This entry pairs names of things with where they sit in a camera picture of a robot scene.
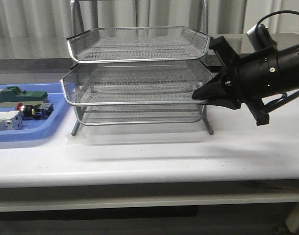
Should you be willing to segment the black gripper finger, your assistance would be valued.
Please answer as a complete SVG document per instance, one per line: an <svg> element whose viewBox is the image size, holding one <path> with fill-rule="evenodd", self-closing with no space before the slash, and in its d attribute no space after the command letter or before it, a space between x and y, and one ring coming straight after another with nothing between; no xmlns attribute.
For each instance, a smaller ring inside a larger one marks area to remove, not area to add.
<svg viewBox="0 0 299 235"><path fill-rule="evenodd" d="M228 92L222 83L223 73L216 74L210 81L196 89L192 94L193 100L215 100L229 98Z"/></svg>
<svg viewBox="0 0 299 235"><path fill-rule="evenodd" d="M242 103L235 99L205 99L206 105L225 107L232 110L241 108Z"/></svg>

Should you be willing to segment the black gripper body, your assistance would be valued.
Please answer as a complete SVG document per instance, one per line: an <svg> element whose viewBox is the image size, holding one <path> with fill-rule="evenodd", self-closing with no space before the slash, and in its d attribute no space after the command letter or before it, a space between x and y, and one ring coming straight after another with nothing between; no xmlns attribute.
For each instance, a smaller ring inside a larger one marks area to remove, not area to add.
<svg viewBox="0 0 299 235"><path fill-rule="evenodd" d="M233 50L223 36L212 39L209 48L215 52L222 64L222 83L228 92L229 98L227 99L235 99L246 104L256 120L257 126L269 124L270 116L261 112L263 108L262 99L249 98L241 85L239 76L240 56Z"/></svg>

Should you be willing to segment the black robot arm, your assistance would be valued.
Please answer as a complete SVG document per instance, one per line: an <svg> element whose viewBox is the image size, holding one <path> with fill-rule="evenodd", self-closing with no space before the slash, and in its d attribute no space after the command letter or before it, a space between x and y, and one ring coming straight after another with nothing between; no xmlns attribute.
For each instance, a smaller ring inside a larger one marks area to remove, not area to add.
<svg viewBox="0 0 299 235"><path fill-rule="evenodd" d="M256 125L269 124L269 113L299 97L299 44L284 50L270 46L240 57L227 40L213 39L222 70L192 94L194 100L232 110L246 104Z"/></svg>

